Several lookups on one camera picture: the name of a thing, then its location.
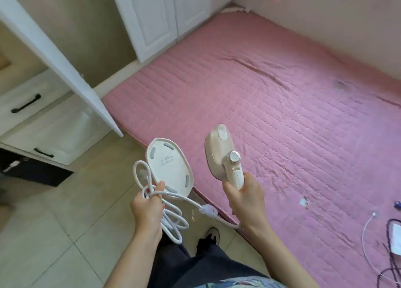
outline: forearm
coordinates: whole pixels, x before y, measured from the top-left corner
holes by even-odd
[[[319,287],[268,224],[253,230],[250,235],[274,279],[288,288]]]
[[[158,240],[138,232],[128,244],[104,288],[146,288]]]

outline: pink quilted mattress cover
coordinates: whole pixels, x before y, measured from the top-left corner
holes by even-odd
[[[225,124],[244,170],[265,189],[272,227],[321,287],[375,286],[360,241],[374,211],[367,252],[376,268],[388,267],[385,224],[400,217],[392,205],[401,200],[401,82],[234,12],[213,17],[103,102],[143,144],[176,142],[197,192],[236,220],[204,153],[206,135]]]

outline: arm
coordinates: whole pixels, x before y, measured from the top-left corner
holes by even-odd
[[[244,173],[245,183],[237,190],[223,181],[223,190],[230,207],[241,223],[252,245],[262,256],[271,275],[289,288],[318,288],[270,227],[265,214],[265,194],[250,173]]]
[[[164,182],[158,183],[155,190],[163,191]],[[135,233],[104,288],[147,287],[156,248],[162,238],[160,220],[163,208],[161,196],[158,195],[145,199],[139,192],[131,202],[135,218]]]

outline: drawer handle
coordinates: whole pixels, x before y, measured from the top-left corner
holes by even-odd
[[[32,103],[34,103],[35,101],[39,100],[40,98],[42,98],[42,95],[41,94],[36,94],[35,98],[33,98],[33,100],[29,101],[27,104],[21,106],[20,108],[12,109],[11,113],[16,114],[19,111],[22,111],[24,108],[26,108],[27,106],[31,105]]]
[[[47,156],[47,157],[50,157],[50,158],[53,158],[54,157],[54,155],[53,154],[46,154],[45,152],[42,152],[40,149],[38,149],[38,148],[34,148],[33,149],[35,152],[38,152],[39,154],[42,154],[42,155],[45,155],[45,156]]]

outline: person's left hand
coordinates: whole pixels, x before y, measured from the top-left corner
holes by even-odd
[[[155,191],[164,191],[164,181],[160,181]],[[164,204],[162,195],[155,195],[151,199],[142,197],[141,191],[130,203],[133,217],[135,218],[135,234],[145,234],[154,237],[159,242],[162,238],[162,226],[160,221],[163,216]]]

